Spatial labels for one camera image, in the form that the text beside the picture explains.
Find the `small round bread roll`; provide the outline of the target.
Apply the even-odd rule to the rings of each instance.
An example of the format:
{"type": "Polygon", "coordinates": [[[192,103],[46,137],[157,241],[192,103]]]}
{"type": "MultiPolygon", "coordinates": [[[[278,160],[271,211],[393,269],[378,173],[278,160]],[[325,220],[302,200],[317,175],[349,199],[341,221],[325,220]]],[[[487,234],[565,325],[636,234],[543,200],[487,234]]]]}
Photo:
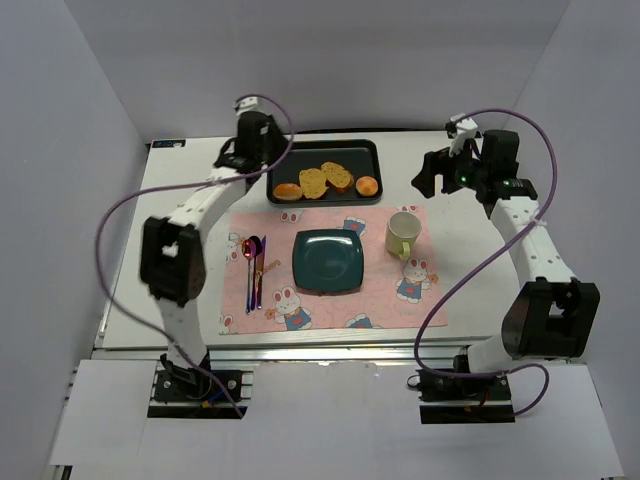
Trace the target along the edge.
{"type": "Polygon", "coordinates": [[[360,177],[355,182],[355,187],[357,193],[362,197],[373,197],[379,190],[378,181],[371,176],[360,177]]]}

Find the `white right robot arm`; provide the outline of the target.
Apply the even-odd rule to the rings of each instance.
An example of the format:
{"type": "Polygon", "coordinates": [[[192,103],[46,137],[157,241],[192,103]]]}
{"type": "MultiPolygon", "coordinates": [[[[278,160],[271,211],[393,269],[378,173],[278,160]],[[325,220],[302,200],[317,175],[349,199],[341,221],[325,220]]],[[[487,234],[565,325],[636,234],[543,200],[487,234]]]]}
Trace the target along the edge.
{"type": "Polygon", "coordinates": [[[520,291],[499,334],[462,349],[453,370],[487,376],[509,371],[528,359],[581,356],[588,342],[600,292],[566,265],[547,228],[533,184],[518,177],[519,136],[485,132],[482,144],[463,134],[449,147],[428,152],[411,184],[424,197],[470,189],[500,233],[517,273],[520,291]]]}

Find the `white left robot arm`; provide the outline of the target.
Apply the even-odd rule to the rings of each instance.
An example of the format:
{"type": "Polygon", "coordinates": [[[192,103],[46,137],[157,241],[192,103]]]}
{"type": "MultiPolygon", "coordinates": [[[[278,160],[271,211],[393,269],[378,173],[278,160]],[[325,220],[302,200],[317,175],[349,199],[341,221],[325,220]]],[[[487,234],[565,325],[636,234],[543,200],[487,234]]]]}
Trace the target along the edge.
{"type": "Polygon", "coordinates": [[[275,118],[240,113],[236,136],[225,142],[204,187],[171,214],[148,218],[142,230],[139,275],[155,299],[169,335],[162,363],[186,378],[208,367],[197,297],[206,281],[205,244],[216,222],[256,182],[259,171],[289,148],[275,118]]]}

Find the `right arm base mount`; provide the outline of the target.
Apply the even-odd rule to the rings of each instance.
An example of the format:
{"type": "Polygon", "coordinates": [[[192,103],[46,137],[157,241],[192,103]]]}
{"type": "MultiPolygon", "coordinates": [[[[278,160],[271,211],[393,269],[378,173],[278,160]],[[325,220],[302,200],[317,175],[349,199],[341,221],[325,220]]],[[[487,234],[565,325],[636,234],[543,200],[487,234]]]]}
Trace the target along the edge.
{"type": "Polygon", "coordinates": [[[456,378],[468,373],[468,361],[456,355],[444,376],[417,370],[407,379],[409,390],[419,394],[423,425],[507,424],[515,422],[511,390],[506,377],[456,378]]]}

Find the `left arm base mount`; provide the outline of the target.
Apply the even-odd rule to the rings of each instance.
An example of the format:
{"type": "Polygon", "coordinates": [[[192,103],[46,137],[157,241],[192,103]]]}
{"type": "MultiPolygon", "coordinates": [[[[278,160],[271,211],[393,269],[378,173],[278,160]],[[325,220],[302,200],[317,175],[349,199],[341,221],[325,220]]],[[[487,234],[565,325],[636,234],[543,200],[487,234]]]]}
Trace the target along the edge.
{"type": "Polygon", "coordinates": [[[189,367],[175,367],[166,354],[160,356],[154,376],[147,417],[151,419],[201,419],[239,420],[238,410],[247,411],[252,380],[248,371],[212,370],[206,365],[208,356],[201,364],[210,370],[224,386],[199,371],[189,367]]]}

